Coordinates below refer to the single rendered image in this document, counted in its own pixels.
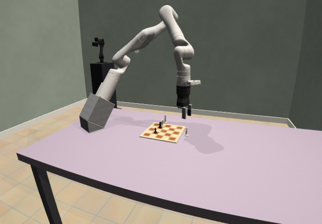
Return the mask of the brown and cream chessboard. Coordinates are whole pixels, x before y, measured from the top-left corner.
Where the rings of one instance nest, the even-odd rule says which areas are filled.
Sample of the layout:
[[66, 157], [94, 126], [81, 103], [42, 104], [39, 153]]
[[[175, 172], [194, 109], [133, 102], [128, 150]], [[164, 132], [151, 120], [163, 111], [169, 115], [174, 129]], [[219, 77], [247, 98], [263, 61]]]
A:
[[[139, 137], [149, 138], [154, 140], [166, 141], [177, 143], [185, 126], [164, 124], [162, 128], [158, 128], [159, 123], [154, 122], [146, 131], [144, 131]], [[157, 133], [154, 133], [156, 128]]]

